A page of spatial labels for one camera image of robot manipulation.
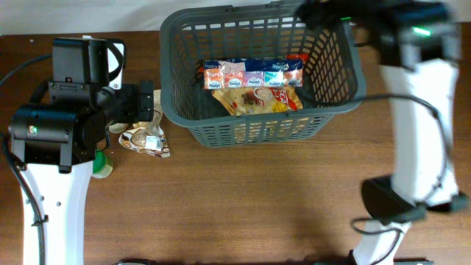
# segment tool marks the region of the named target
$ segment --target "wooden table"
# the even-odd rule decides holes
[[[151,79],[160,88],[158,32],[93,36],[126,42],[126,82]],[[54,37],[1,36],[0,76],[50,53]],[[471,194],[471,24],[464,25],[463,49],[454,155],[458,184]],[[368,93],[386,92],[374,51],[360,53]],[[34,87],[51,75],[50,61],[37,63],[0,88],[2,132]],[[394,170],[391,126],[388,104],[364,103],[307,141],[208,149],[164,119],[171,149],[165,159],[124,149],[114,135],[106,153],[115,169],[106,179],[92,179],[88,189],[85,263],[129,257],[239,263],[346,255],[360,239],[349,221],[366,215],[361,181]],[[0,169],[0,264],[21,264],[20,188],[3,158]],[[412,227],[397,257],[469,264],[470,253],[471,216],[463,212],[429,214]]]

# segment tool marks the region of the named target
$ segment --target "wood surface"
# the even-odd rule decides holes
[[[126,82],[148,79],[161,87],[158,32],[93,36],[125,41]],[[0,76],[50,53],[54,37],[0,36]],[[463,50],[454,159],[460,189],[471,194],[471,24],[463,26]],[[375,52],[362,48],[360,54],[367,93],[385,93]],[[7,131],[14,111],[51,75],[51,61],[37,63],[0,88],[0,131]],[[209,149],[168,119],[162,128],[171,150],[165,159],[127,150],[113,136],[106,154],[114,171],[92,179],[88,189],[85,264],[130,257],[242,263],[343,256],[360,239],[349,221],[366,215],[361,181],[394,170],[387,102],[364,103],[306,141]],[[21,193],[3,155],[0,172],[0,264],[21,264]],[[470,264],[469,212],[431,213],[409,231],[397,257]]]

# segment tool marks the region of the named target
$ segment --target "green light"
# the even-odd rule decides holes
[[[427,37],[429,37],[430,35],[432,35],[432,32],[430,32],[430,30],[421,29],[421,28],[418,28],[418,27],[413,27],[412,29],[413,29],[414,32],[417,33],[417,34],[421,34],[421,35],[424,35],[424,36],[427,36]]]

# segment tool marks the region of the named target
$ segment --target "white wall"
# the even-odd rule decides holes
[[[270,0],[0,0],[0,34],[159,30],[189,7],[265,4]],[[447,0],[460,21],[471,21],[471,0]]]

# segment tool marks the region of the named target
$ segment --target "gray basket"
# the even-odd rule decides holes
[[[170,121],[187,127],[204,146],[234,146],[306,139],[336,114],[356,108],[303,108],[297,112],[198,119],[194,85],[202,76],[202,60],[226,57],[282,57],[309,53],[304,83],[314,90],[315,102],[341,102],[364,96],[353,34],[346,22],[331,31],[306,30],[294,17],[294,2],[250,7],[206,7],[173,13],[160,30],[162,108]]]

